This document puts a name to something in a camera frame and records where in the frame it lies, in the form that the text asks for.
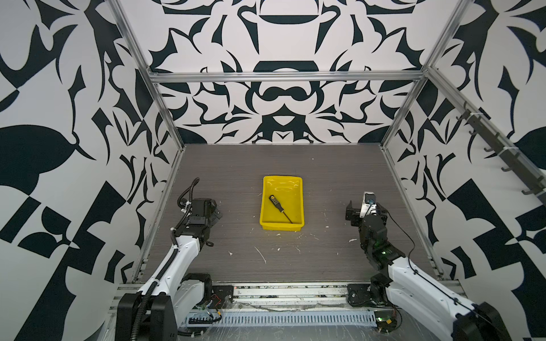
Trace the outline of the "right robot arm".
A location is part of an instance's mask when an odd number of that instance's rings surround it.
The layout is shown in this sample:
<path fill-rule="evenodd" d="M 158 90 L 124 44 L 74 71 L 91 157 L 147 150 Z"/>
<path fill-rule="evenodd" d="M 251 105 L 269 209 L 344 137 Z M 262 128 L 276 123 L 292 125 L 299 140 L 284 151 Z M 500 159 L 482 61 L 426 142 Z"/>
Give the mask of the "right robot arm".
<path fill-rule="evenodd" d="M 510 340 L 500 313 L 476 304 L 422 271 L 388 239 L 390 213 L 373 198 L 348 205 L 345 219 L 358 228 L 361 249 L 377 274 L 369 285 L 348 285 L 348 304 L 391 305 L 409 313 L 440 340 Z"/>

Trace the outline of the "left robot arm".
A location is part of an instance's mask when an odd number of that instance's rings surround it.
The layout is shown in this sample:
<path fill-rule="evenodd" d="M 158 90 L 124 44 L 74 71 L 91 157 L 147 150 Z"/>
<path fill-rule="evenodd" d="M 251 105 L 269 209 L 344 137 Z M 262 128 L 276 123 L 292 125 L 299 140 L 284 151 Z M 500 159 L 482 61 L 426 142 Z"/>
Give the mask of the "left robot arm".
<path fill-rule="evenodd" d="M 206 307 L 213 296 L 209 274 L 190 274 L 188 269 L 209 242 L 210 230 L 222 214 L 210 198 L 182 200 L 182 220 L 171 229 L 172 246 L 150 279 L 133 294 L 125 294 L 117 306 L 116 340 L 177 340 L 197 338 L 220 314 L 203 321 L 189 317 L 196 307 Z"/>

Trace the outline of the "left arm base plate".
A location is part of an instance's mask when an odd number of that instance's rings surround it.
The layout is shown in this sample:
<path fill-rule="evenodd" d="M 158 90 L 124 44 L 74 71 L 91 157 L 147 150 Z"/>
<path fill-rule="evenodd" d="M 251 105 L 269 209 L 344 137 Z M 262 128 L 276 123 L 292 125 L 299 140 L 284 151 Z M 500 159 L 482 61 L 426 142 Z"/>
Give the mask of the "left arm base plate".
<path fill-rule="evenodd" d="M 212 295 L 206 307 L 213 310 L 229 308 L 233 304 L 234 290 L 232 285 L 213 286 Z"/>

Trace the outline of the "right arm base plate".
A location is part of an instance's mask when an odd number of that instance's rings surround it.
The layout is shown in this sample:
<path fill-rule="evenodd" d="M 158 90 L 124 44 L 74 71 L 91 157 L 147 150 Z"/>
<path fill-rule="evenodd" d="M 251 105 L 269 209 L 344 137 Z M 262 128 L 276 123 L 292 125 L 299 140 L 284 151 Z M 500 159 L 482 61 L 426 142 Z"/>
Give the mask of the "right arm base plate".
<path fill-rule="evenodd" d="M 347 290 L 347 302 L 354 308 L 384 304 L 380 288 L 376 284 L 348 284 Z"/>

